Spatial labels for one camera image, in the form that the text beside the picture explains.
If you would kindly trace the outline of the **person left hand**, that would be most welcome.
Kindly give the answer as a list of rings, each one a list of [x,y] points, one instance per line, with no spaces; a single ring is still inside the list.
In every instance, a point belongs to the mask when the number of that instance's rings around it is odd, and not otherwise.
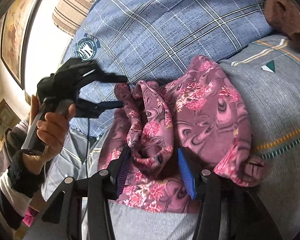
[[[39,175],[43,166],[61,152],[69,130],[69,121],[75,115],[75,105],[71,104],[66,115],[49,112],[46,113],[44,121],[37,122],[38,138],[46,143],[46,147],[41,156],[23,155],[24,165],[29,172]]]

